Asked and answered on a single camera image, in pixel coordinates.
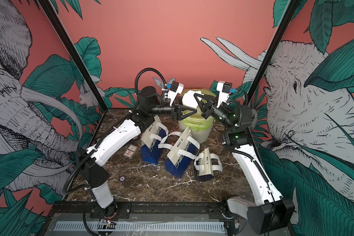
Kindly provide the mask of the white receipt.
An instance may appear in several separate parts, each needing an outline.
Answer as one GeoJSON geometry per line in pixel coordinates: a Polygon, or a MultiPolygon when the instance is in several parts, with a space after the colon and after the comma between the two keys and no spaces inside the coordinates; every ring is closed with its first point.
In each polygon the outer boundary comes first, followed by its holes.
{"type": "Polygon", "coordinates": [[[195,94],[203,95],[201,91],[193,91],[193,90],[187,91],[182,97],[183,106],[196,109],[198,107],[198,102],[194,97],[195,94]]]}

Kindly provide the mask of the blue takeout bag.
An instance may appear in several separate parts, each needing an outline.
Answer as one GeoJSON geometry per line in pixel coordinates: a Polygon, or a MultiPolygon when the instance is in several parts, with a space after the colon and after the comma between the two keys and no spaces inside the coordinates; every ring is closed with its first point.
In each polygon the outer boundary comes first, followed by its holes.
{"type": "Polygon", "coordinates": [[[162,138],[158,147],[169,150],[165,160],[166,171],[181,179],[191,161],[198,155],[200,143],[192,137],[191,130],[187,127],[184,132],[175,131],[162,138]],[[179,137],[173,146],[166,143],[171,135],[179,137]]]}
{"type": "Polygon", "coordinates": [[[155,121],[144,131],[141,137],[141,159],[144,162],[157,165],[162,154],[158,145],[168,136],[168,128],[161,123],[159,116],[154,116],[155,121]]]}

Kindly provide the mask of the dark takeout bag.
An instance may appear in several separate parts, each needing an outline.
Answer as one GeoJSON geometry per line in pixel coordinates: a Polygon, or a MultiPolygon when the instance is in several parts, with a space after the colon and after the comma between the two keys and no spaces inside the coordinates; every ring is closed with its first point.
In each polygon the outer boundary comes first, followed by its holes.
{"type": "Polygon", "coordinates": [[[209,148],[204,149],[193,162],[195,168],[195,180],[207,182],[214,178],[214,171],[223,171],[222,163],[218,155],[211,153],[209,148]]]}

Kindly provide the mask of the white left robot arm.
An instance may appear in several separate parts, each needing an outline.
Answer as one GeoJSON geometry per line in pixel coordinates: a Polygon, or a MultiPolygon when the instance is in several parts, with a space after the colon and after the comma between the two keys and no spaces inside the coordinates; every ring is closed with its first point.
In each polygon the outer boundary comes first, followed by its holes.
{"type": "Polygon", "coordinates": [[[158,115],[171,115],[174,121],[181,121],[197,112],[195,108],[174,102],[183,90],[182,83],[176,81],[167,83],[162,74],[154,68],[141,70],[135,78],[137,102],[134,108],[119,127],[109,129],[95,145],[79,149],[80,161],[64,184],[63,194],[68,195],[81,188],[89,189],[92,199],[102,209],[113,205],[115,199],[109,188],[109,175],[103,166],[120,148],[138,135],[159,140],[161,148],[169,148],[170,145],[166,143],[168,137],[160,137],[152,130],[156,128],[168,132],[164,125],[156,122],[158,115]],[[138,89],[141,75],[149,71],[156,73],[163,80],[162,94],[158,94],[153,86],[138,89]]]}

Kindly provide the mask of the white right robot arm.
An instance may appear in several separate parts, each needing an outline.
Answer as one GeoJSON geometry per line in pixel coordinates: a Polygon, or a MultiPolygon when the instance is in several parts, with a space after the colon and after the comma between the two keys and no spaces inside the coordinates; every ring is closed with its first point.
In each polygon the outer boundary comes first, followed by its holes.
{"type": "Polygon", "coordinates": [[[287,227],[295,205],[291,199],[283,197],[259,161],[257,149],[247,132],[252,124],[251,108],[233,99],[218,103],[217,98],[199,93],[194,94],[194,98],[202,117],[213,117],[225,126],[220,141],[240,165],[252,190],[253,202],[241,197],[227,199],[229,212],[247,219],[258,235],[266,236],[287,227]]]}

